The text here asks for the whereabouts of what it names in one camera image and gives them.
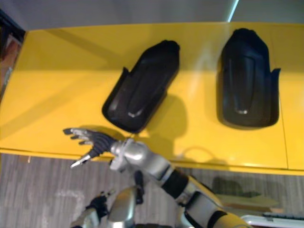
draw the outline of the yellow surface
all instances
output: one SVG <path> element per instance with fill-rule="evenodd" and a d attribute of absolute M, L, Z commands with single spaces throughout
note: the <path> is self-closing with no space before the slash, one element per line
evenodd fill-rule
<path fill-rule="evenodd" d="M 288 168 L 304 170 L 304 26 L 274 26 Z"/>
<path fill-rule="evenodd" d="M 132 69 L 146 48 L 172 39 L 181 48 L 180 71 L 146 129 L 135 135 L 137 140 L 184 167 L 269 173 L 304 170 L 299 164 L 287 171 L 287 156 L 302 152 L 286 153 L 282 115 L 275 125 L 258 130 L 237 130 L 217 120 L 217 62 L 233 30 L 242 27 L 257 32 L 268 45 L 271 68 L 280 67 L 277 55 L 281 54 L 274 50 L 287 42 L 278 44 L 277 27 L 271 24 L 141 24 L 28 32 L 1 103 L 0 151 L 75 159 L 89 147 L 64 136 L 66 127 L 103 126 L 129 136 L 103 117 L 101 107 L 123 66 Z M 288 37 L 293 37 L 297 49 L 303 41 L 297 37 L 301 34 L 293 35 L 293 28 L 303 31 L 303 26 L 285 28 L 290 28 Z M 289 80 L 280 80 L 280 89 L 282 84 L 288 92 Z"/>

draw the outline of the black plastic part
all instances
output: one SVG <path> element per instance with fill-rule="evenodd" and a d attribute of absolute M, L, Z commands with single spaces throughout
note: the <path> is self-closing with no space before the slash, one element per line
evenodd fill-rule
<path fill-rule="evenodd" d="M 102 217 L 108 214 L 108 208 L 106 204 L 107 198 L 105 195 L 100 195 L 92 199 L 90 205 L 88 205 L 85 209 L 94 208 L 97 212 L 99 221 Z"/>
<path fill-rule="evenodd" d="M 162 189 L 173 198 L 178 198 L 187 186 L 189 178 L 184 173 L 174 170 L 171 176 L 163 184 Z"/>
<path fill-rule="evenodd" d="M 219 120 L 245 129 L 275 124 L 279 117 L 279 72 L 270 72 L 267 45 L 253 30 L 235 30 L 221 54 Z"/>
<path fill-rule="evenodd" d="M 219 220 L 219 218 L 221 218 L 224 215 L 227 215 L 227 213 L 220 210 L 214 212 L 208 222 L 207 228 L 213 228 L 215 223 Z"/>
<path fill-rule="evenodd" d="M 180 46 L 164 40 L 147 49 L 129 72 L 123 68 L 107 98 L 102 113 L 121 129 L 140 132 L 166 96 L 166 90 L 179 68 Z"/>
<path fill-rule="evenodd" d="M 134 174 L 134 180 L 136 185 L 136 204 L 143 204 L 143 173 L 141 171 L 136 171 Z"/>
<path fill-rule="evenodd" d="M 188 222 L 194 227 L 194 228 L 204 228 L 199 223 L 197 223 L 186 211 L 184 213 L 185 218 L 188 220 Z"/>

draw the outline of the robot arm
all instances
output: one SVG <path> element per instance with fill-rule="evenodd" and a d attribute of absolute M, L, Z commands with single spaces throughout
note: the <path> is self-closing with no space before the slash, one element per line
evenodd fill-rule
<path fill-rule="evenodd" d="M 241 218 L 224 211 L 220 200 L 207 187 L 187 176 L 142 142 L 127 139 L 111 147 L 115 155 L 110 169 L 123 171 L 135 166 L 185 207 L 184 216 L 196 228 L 250 228 Z"/>

